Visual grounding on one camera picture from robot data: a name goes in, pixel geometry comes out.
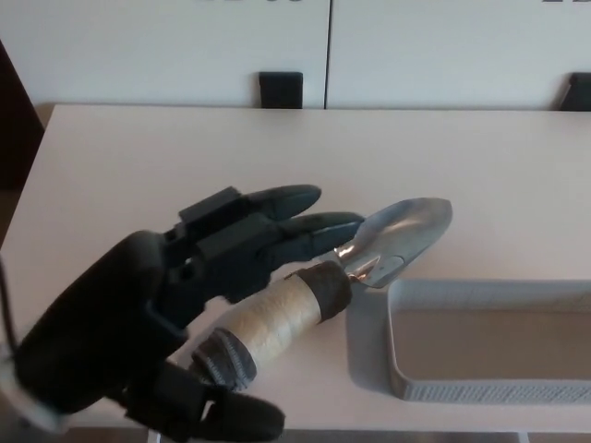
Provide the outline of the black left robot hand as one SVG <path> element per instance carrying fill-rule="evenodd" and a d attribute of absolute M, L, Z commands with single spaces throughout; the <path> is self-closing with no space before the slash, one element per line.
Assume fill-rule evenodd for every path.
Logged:
<path fill-rule="evenodd" d="M 278 438 L 278 407 L 206 385 L 169 358 L 212 298 L 240 302 L 281 266 L 355 236 L 358 214 L 308 213 L 320 194 L 312 185 L 252 194 L 229 187 L 182 210 L 172 230 L 117 243 L 11 342 L 1 394 L 18 429 L 59 432 L 68 416 L 106 398 L 176 442 Z"/>

